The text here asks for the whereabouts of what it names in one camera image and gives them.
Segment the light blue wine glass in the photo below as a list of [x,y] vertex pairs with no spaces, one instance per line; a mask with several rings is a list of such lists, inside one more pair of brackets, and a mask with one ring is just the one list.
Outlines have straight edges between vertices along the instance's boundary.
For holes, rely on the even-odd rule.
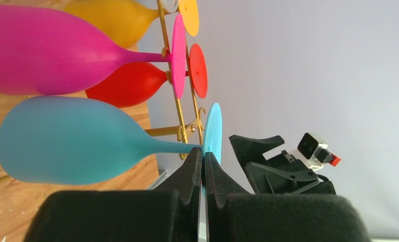
[[193,148],[156,139],[122,110],[87,98],[32,97],[12,108],[0,125],[0,165],[26,183],[95,184],[149,155]]

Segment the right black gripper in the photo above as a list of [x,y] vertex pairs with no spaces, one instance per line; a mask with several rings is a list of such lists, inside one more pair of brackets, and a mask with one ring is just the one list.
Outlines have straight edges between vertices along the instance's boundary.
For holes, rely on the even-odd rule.
[[263,156],[285,143],[280,135],[265,139],[232,135],[229,140],[255,193],[336,194],[333,183],[327,177],[316,174],[286,150],[268,160]]

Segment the pink wine glass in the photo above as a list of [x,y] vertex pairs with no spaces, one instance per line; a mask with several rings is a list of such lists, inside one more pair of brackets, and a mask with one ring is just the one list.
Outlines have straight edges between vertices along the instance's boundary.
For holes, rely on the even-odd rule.
[[48,8],[0,5],[0,93],[64,95],[91,88],[122,65],[168,62],[177,97],[185,85],[184,23],[174,23],[171,52],[134,52],[92,24]]

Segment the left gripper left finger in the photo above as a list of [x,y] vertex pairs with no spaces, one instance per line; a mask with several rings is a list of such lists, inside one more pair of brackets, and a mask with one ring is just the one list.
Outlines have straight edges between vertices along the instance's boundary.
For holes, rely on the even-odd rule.
[[197,241],[202,152],[153,190],[59,191],[41,205],[25,241]]

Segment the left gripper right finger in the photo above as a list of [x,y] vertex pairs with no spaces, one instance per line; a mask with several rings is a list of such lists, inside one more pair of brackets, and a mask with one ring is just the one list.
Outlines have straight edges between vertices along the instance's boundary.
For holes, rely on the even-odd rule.
[[209,241],[370,241],[350,201],[337,195],[251,194],[204,156]]

